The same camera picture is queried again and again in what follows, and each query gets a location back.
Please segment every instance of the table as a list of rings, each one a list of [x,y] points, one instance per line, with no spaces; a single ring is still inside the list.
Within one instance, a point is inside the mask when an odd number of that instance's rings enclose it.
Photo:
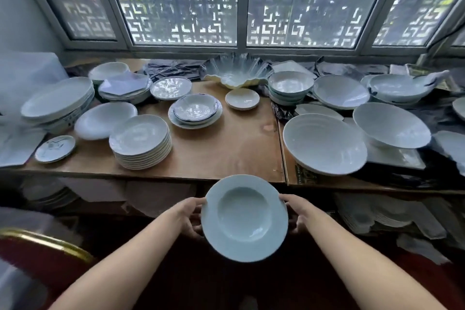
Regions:
[[[147,60],[122,61],[136,71]],[[271,183],[284,183],[278,126],[270,100],[261,98],[257,108],[236,111],[226,105],[228,91],[210,81],[193,83],[193,92],[213,95],[223,105],[221,118],[212,126],[199,130],[184,130],[171,124],[167,112],[172,102],[162,101],[139,108],[139,114],[154,114],[166,120],[173,143],[168,157],[149,169],[126,170],[114,159],[107,140],[85,141],[71,131],[70,135],[76,137],[77,142],[76,151],[68,158],[50,164],[40,164],[31,158],[16,171],[61,177],[193,180],[219,180],[234,174],[252,174]]]
[[[413,190],[393,188],[379,184],[365,182],[363,180],[351,177],[340,176],[330,177],[316,174],[306,170],[296,163],[294,157],[290,154],[283,141],[284,124],[278,122],[279,140],[281,142],[281,152],[283,156],[284,171],[286,183],[294,187],[314,187],[327,188],[331,190],[357,190],[357,191],[374,191],[383,193],[435,193],[435,194],[459,194],[465,195],[462,190]]]

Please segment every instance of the large fluted bowl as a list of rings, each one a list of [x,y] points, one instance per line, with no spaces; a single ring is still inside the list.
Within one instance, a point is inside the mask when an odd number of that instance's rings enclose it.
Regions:
[[[220,54],[199,68],[202,80],[218,82],[231,90],[264,84],[273,72],[270,64],[248,53]]]

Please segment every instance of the white wall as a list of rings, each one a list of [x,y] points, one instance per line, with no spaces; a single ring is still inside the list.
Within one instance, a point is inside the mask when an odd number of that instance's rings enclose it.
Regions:
[[[63,52],[35,0],[0,0],[0,52]]]

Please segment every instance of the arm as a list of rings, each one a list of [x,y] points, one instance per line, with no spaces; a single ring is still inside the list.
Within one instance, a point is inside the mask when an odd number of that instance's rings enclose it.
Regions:
[[[180,232],[199,237],[189,216],[205,201],[190,197],[162,213],[74,282],[50,310],[131,309]]]
[[[280,195],[306,228],[362,310],[438,309],[445,307],[409,274],[346,231],[310,202]]]

